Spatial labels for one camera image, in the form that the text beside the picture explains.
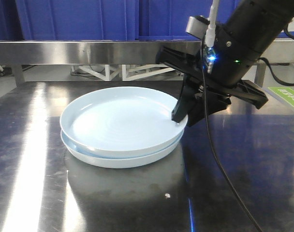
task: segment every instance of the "blue crate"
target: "blue crate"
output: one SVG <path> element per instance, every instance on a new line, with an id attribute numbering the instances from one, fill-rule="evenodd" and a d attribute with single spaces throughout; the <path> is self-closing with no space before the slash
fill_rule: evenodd
<path id="1" fill-rule="evenodd" d="M 22 40 L 15 0 L 0 0 L 0 40 Z"/>
<path id="2" fill-rule="evenodd" d="M 196 40 L 185 32 L 189 16 L 208 17 L 212 0 L 140 0 L 140 40 Z M 217 20 L 224 23 L 235 0 L 220 1 Z"/>
<path id="3" fill-rule="evenodd" d="M 138 0 L 16 0 L 26 40 L 138 38 Z"/>

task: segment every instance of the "stainless steel table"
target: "stainless steel table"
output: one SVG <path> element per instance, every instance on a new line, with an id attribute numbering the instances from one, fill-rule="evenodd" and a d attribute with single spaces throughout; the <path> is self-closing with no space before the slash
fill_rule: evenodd
<path id="1" fill-rule="evenodd" d="M 0 98 L 0 232 L 254 232 L 218 170 L 205 122 L 186 128 L 166 158 L 112 170 L 75 159 L 59 116 L 105 87 L 181 82 L 26 82 Z M 294 113 L 269 96 L 260 110 L 237 99 L 210 117 L 219 157 L 266 232 L 294 232 Z"/>

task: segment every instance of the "plate rim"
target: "plate rim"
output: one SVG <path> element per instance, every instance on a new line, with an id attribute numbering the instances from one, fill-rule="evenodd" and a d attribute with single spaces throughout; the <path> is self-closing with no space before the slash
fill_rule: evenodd
<path id="1" fill-rule="evenodd" d="M 89 93 L 86 93 L 86 94 L 84 94 L 84 95 L 82 95 L 82 96 L 80 96 L 80 97 L 78 97 L 78 98 L 76 98 L 76 99 L 74 99 L 73 101 L 71 101 L 66 107 L 65 107 L 65 109 L 63 110 L 63 112 L 62 112 L 62 114 L 61 114 L 61 116 L 60 116 L 60 119 L 59 119 L 59 124 L 60 124 L 60 126 L 61 126 L 61 130 L 66 134 L 66 136 L 68 137 L 68 138 L 70 138 L 71 139 L 71 141 L 73 141 L 76 145 L 80 145 L 80 146 L 82 146 L 82 147 L 85 147 L 86 149 L 88 149 L 89 151 L 91 151 L 91 152 L 95 152 L 94 150 L 98 150 L 98 151 L 102 151 L 102 152 L 134 152 L 134 151 L 141 151 L 141 150 L 145 150 L 145 149 L 149 149 L 149 148 L 151 148 L 151 147 L 145 147 L 145 148 L 140 148 L 140 149 L 133 149 L 133 150 L 108 150 L 108 149 L 101 149 L 101 148 L 98 148 L 98 147 L 90 147 L 90 146 L 87 146 L 86 144 L 83 144 L 83 143 L 81 143 L 80 141 L 77 141 L 76 139 L 74 139 L 74 138 L 72 138 L 67 132 L 66 132 L 66 130 L 64 130 L 64 126 L 62 125 L 62 119 L 63 119 L 63 117 L 64 117 L 64 114 L 65 114 L 65 111 L 66 111 L 66 109 L 71 105 L 71 104 L 73 104 L 74 102 L 76 102 L 76 101 L 78 101 L 78 100 L 80 100 L 81 98 L 83 98 L 83 97 L 86 97 L 87 95 L 91 95 L 91 94 L 93 94 L 93 93 L 95 93 L 95 92 L 97 92 L 97 93 L 99 93 L 99 92 L 102 92 L 102 91 L 106 91 L 106 90 L 108 90 L 108 89 L 115 89 L 115 88 L 118 88 L 118 89 L 121 89 L 121 88 L 136 88 L 136 89 L 146 89 L 146 90 L 148 90 L 148 91 L 155 91 L 155 92 L 158 92 L 158 93 L 160 93 L 160 94 L 164 94 L 164 95 L 167 95 L 167 96 L 169 96 L 169 97 L 171 97 L 172 99 L 174 99 L 174 100 L 176 100 L 176 102 L 177 102 L 177 99 L 175 98 L 175 97 L 173 97 L 172 95 L 170 95 L 170 94 L 168 94 L 168 93 L 165 93 L 165 92 L 162 92 L 162 91 L 159 91 L 159 90 L 156 90 L 156 89 L 153 89 L 153 88 L 147 88 L 147 87 L 135 87 L 135 86 L 121 86 L 121 87 L 107 87 L 107 88 L 102 88 L 102 89 L 99 89 L 99 90 L 95 90 L 95 91 L 92 91 L 92 92 L 89 92 Z M 187 122 L 188 122 L 188 115 L 186 115 L 179 123 L 183 123 L 184 124 L 184 127 L 182 128 L 182 130 L 180 131 L 180 132 L 182 132 L 183 130 L 184 130 L 184 128 L 186 127 L 186 125 L 187 125 Z M 154 145 L 154 146 L 152 146 L 152 147 L 155 147 L 155 146 L 159 146 L 159 145 L 161 145 L 161 144 L 163 144 L 163 143 L 158 143 L 158 144 L 156 144 L 156 145 Z"/>

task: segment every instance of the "plate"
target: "plate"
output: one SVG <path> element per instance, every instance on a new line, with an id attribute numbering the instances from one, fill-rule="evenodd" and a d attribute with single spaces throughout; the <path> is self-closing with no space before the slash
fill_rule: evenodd
<path id="1" fill-rule="evenodd" d="M 93 153 L 76 146 L 71 139 L 68 138 L 63 131 L 61 131 L 61 139 L 73 156 L 85 163 L 103 168 L 132 168 L 156 162 L 170 154 L 178 145 L 181 137 L 182 134 L 168 147 L 149 155 L 127 159 L 108 159 L 96 156 Z"/>
<path id="2" fill-rule="evenodd" d="M 60 125 L 75 145 L 96 156 L 138 157 L 168 147 L 183 133 L 187 116 L 171 120 L 176 102 L 150 88 L 106 88 L 71 102 Z"/>

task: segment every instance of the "black cable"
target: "black cable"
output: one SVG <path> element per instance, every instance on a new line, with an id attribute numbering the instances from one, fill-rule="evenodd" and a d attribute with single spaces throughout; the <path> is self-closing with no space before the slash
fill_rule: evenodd
<path id="1" fill-rule="evenodd" d="M 283 32 L 286 34 L 286 36 L 294 40 L 294 35 L 289 32 L 289 24 L 283 29 Z"/>
<path id="2" fill-rule="evenodd" d="M 274 72 L 273 72 L 273 70 L 272 70 L 272 67 L 271 67 L 271 64 L 269 63 L 268 59 L 266 59 L 266 58 L 264 58 L 264 57 L 260 57 L 259 60 L 262 60 L 262 61 L 268 66 L 268 68 L 269 68 L 269 70 L 271 71 L 271 74 L 272 74 L 274 80 L 275 80 L 277 83 L 279 83 L 279 84 L 281 84 L 281 85 L 283 85 L 283 86 L 294 86 L 294 83 L 288 83 L 288 82 L 282 81 L 282 80 L 280 80 L 280 79 L 274 74 Z"/>
<path id="3" fill-rule="evenodd" d="M 252 221 L 252 223 L 254 224 L 255 228 L 259 231 L 259 232 L 263 232 L 263 230 L 261 229 L 260 225 L 257 223 L 257 221 L 254 219 L 254 217 L 252 216 L 252 214 L 250 213 L 250 211 L 248 210 L 248 208 L 246 207 L 246 205 L 244 204 L 244 202 L 242 201 L 242 199 L 240 198 L 239 194 L 237 193 L 235 187 L 233 186 L 230 178 L 228 177 L 226 171 L 224 170 L 217 152 L 215 150 L 215 145 L 212 139 L 212 135 L 210 132 L 210 128 L 209 128 L 209 121 L 208 121 L 208 106 L 207 106 L 207 88 L 206 88 L 206 82 L 205 82 L 205 69 L 204 69 L 204 57 L 203 57 L 203 49 L 204 49 L 204 43 L 205 43 L 205 38 L 202 39 L 201 41 L 201 67 L 202 67 L 202 74 L 203 74 L 203 86 L 204 86 L 204 94 L 203 94 L 203 98 L 204 98 L 204 113 L 205 113 L 205 121 L 206 121 L 206 129 L 207 129 L 207 134 L 208 134 L 208 139 L 209 139 L 209 144 L 210 144 L 210 148 L 213 154 L 213 157 L 220 169 L 220 171 L 222 172 L 222 175 L 224 176 L 224 179 L 226 180 L 227 184 L 229 185 L 231 191 L 233 192 L 234 196 L 236 197 L 239 205 L 242 207 L 242 209 L 244 210 L 244 212 L 247 214 L 248 218 Z"/>

